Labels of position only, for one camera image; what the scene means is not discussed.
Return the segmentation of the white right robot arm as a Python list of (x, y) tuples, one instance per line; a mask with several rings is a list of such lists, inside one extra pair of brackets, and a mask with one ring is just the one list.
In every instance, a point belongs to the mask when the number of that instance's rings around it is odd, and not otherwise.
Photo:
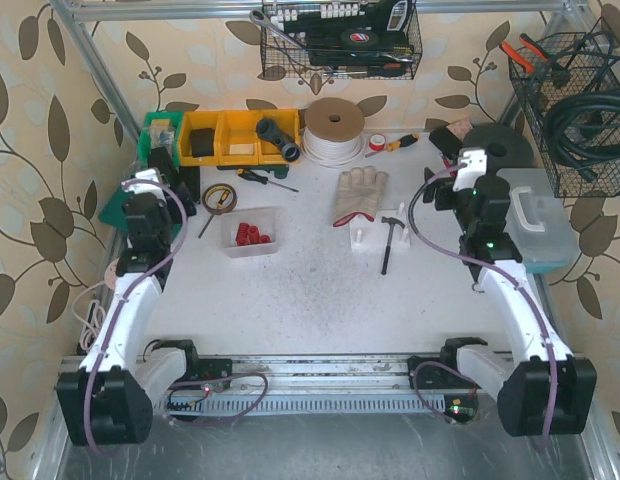
[(504, 430), (513, 437), (583, 432), (597, 380), (592, 362), (563, 342), (534, 297), (521, 253), (506, 231), (508, 182), (482, 175), (460, 188), (438, 179), (429, 199), (451, 211), (461, 229), (458, 256), (497, 306), (513, 361), (507, 363), (482, 340), (449, 339), (455, 369), (496, 401)]

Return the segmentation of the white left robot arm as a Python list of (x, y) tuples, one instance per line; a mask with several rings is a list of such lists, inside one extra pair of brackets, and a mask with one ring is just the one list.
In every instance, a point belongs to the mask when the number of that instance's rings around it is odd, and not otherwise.
[(109, 447), (144, 442), (155, 405), (176, 382), (190, 380), (199, 360), (190, 340), (159, 342), (137, 362), (151, 314), (163, 293), (173, 257), (185, 238), (173, 235), (168, 205), (186, 210), (168, 187), (150, 182), (123, 210), (129, 246), (119, 259), (115, 292), (97, 339), (77, 370), (63, 372), (56, 394), (71, 442), (104, 455)]

